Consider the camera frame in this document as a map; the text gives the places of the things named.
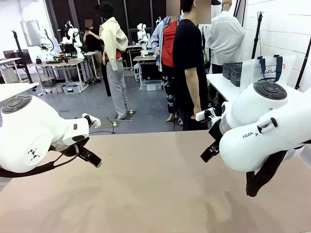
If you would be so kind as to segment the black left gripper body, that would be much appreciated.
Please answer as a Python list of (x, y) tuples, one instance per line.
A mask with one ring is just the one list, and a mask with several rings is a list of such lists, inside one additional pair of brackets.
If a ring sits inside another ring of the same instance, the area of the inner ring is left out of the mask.
[(83, 150), (84, 145), (89, 141), (89, 139), (90, 139), (89, 137), (84, 138), (78, 142), (75, 142), (73, 145), (70, 145), (70, 146), (53, 143), (50, 145), (50, 151), (57, 151), (67, 157), (73, 157), (76, 155), (75, 146), (77, 146), (78, 152), (80, 152)]

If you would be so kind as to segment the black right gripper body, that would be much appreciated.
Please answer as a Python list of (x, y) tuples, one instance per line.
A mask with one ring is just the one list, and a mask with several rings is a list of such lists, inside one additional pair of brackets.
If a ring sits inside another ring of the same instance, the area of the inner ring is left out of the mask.
[(221, 117), (216, 116), (210, 122), (211, 122), (211, 127), (209, 129), (209, 134), (215, 139), (215, 142), (219, 144), (223, 136), (219, 128)]

